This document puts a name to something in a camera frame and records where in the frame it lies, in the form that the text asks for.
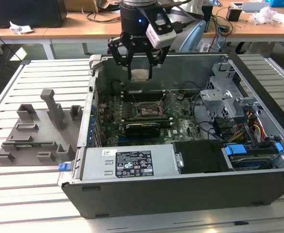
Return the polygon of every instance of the wooden desk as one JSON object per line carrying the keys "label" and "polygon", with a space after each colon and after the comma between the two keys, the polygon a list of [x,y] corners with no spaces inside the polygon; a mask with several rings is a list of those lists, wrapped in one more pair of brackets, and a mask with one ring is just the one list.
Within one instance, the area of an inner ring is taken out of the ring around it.
{"label": "wooden desk", "polygon": [[43,35],[47,28],[34,28],[32,33],[25,33],[22,35],[17,35],[13,33],[10,29],[0,29],[0,38],[1,39],[43,39]]}
{"label": "wooden desk", "polygon": [[[220,0],[223,7],[228,7],[231,3],[231,0]],[[216,13],[219,9],[223,7],[213,7],[212,13],[216,16]],[[284,14],[284,7],[272,8],[278,13]],[[227,9],[220,10],[217,15],[221,17],[226,17]],[[249,21],[249,18],[252,14],[241,13],[238,22],[231,22],[234,26],[234,30],[231,35],[227,37],[227,41],[284,41],[284,26],[282,23],[273,22],[273,24],[260,24],[254,25]],[[225,22],[223,19],[218,18],[218,23],[229,25],[228,22]],[[210,24],[210,30],[214,33],[215,27],[214,24]]]}
{"label": "wooden desk", "polygon": [[[97,20],[109,20],[119,17],[119,14],[98,14]],[[110,39],[118,37],[121,33],[120,23],[94,23],[89,21],[80,12],[68,12],[67,18],[61,28],[48,28],[44,33],[45,39],[59,38],[95,38]]]}
{"label": "wooden desk", "polygon": [[[220,0],[223,7],[228,7],[231,0]],[[219,9],[214,7],[213,14]],[[273,10],[284,13],[284,8],[273,8]],[[219,16],[225,17],[227,9],[218,12]],[[119,16],[119,14],[99,14],[96,19],[107,20]],[[249,22],[251,14],[241,13],[238,22],[232,22],[234,30],[227,37],[227,42],[233,41],[284,41],[284,26],[281,23],[254,25]],[[229,23],[219,18],[220,24]],[[42,44],[48,59],[55,59],[53,44],[55,43],[82,43],[84,52],[87,53],[86,43],[96,43],[99,46],[106,45],[108,39],[119,36],[121,32],[120,23],[103,24],[90,22],[80,12],[69,12],[61,28],[34,28],[33,33],[17,35],[9,29],[0,29],[0,37],[7,44]],[[210,22],[208,32],[204,33],[203,40],[209,43],[215,36],[215,27]]]}

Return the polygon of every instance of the desk leg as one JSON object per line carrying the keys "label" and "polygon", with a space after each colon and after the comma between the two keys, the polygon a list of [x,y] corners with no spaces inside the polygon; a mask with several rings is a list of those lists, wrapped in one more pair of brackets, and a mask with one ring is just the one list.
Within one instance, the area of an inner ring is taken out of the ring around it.
{"label": "desk leg", "polygon": [[83,45],[84,54],[88,55],[87,43],[82,43],[82,45]]}
{"label": "desk leg", "polygon": [[45,41],[42,42],[42,45],[44,47],[47,59],[49,59],[49,60],[56,59],[55,50],[54,50],[54,47],[53,47],[53,44],[51,43],[51,41],[45,40]]}

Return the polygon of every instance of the warning label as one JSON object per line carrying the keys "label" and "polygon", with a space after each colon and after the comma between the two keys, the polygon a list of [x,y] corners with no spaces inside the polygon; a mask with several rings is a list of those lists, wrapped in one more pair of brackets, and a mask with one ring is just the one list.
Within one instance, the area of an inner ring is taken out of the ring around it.
{"label": "warning label", "polygon": [[116,153],[116,176],[153,176],[153,161],[150,150]]}

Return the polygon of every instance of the slotted metal table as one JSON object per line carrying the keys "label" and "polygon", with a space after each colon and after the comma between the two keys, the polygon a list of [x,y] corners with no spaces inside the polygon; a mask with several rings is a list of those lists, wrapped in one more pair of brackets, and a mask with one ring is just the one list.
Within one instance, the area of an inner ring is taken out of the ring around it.
{"label": "slotted metal table", "polygon": [[[284,71],[271,59],[260,55],[242,55],[241,59],[284,110]],[[16,110],[21,103],[32,103],[35,109],[47,109],[39,95],[43,88],[53,88],[55,100],[64,109],[73,104],[83,106],[89,77],[88,59],[40,60],[21,65],[0,95],[0,146],[17,121]],[[251,95],[245,84],[241,85]],[[0,233],[7,230],[284,232],[284,196],[272,205],[261,207],[83,219],[58,186],[68,174],[59,173],[57,169],[56,166],[0,167]]]}

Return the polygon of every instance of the white sticker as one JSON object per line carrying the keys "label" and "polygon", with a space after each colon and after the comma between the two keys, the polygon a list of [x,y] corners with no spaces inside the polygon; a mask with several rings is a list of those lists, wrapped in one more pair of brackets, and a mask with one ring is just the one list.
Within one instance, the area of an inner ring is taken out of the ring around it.
{"label": "white sticker", "polygon": [[102,150],[102,156],[115,156],[117,152],[117,149],[112,150]]}

